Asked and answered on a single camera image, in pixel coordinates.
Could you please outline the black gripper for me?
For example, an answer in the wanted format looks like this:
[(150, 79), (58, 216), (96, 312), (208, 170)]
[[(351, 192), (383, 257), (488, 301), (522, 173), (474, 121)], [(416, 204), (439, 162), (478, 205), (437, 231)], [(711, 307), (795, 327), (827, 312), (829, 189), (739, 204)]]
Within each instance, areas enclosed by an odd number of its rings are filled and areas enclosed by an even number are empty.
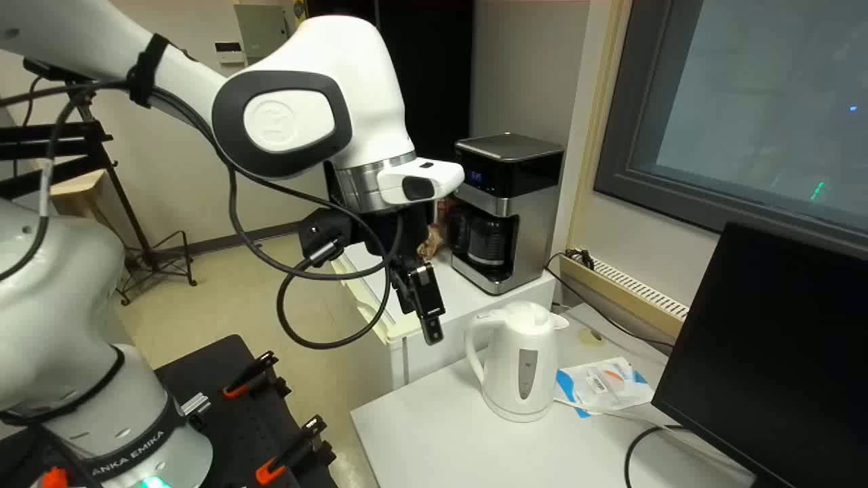
[(435, 268), (417, 254), (417, 244), (425, 239), (429, 223), (429, 204), (367, 213), (367, 224), (387, 253), (387, 270), (395, 278), (402, 308), (416, 312), (423, 320), (425, 343), (439, 343), (444, 338), (439, 323), (444, 307)]

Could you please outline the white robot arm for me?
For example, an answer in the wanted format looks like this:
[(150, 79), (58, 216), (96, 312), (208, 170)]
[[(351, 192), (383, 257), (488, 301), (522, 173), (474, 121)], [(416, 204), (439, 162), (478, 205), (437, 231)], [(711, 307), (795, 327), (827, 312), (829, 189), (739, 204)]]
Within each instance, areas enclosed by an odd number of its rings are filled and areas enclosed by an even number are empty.
[[(267, 60), (222, 75), (144, 30), (111, 0), (0, 0), (0, 45), (64, 68), (85, 90), (124, 87), (197, 128), (262, 181), (326, 162), (355, 213), (429, 204), (465, 167), (425, 160), (405, 128), (398, 79), (378, 28), (326, 14)], [(2, 208), (0, 411), (64, 441), (100, 488), (203, 488), (211, 441), (144, 357), (107, 337), (119, 239), (81, 216)]]

